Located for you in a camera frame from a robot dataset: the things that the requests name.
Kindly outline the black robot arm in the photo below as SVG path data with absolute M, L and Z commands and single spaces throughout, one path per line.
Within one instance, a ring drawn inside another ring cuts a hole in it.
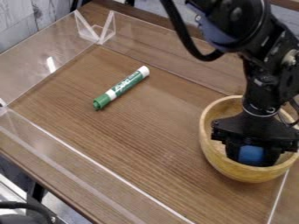
M 205 38 L 243 60 L 242 111 L 213 121 L 211 138 L 243 165 L 273 166 L 299 151 L 299 38 L 271 12 L 269 0 L 186 0 L 201 15 Z

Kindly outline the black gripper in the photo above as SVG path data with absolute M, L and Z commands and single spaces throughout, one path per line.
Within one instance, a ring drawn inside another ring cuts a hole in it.
M 299 135 L 295 128 L 287 127 L 273 116 L 258 117 L 247 112 L 215 119 L 211 122 L 211 139 L 226 143 L 227 157 L 239 161 L 241 143 L 266 148 L 266 166 L 273 166 L 282 150 L 297 152 Z

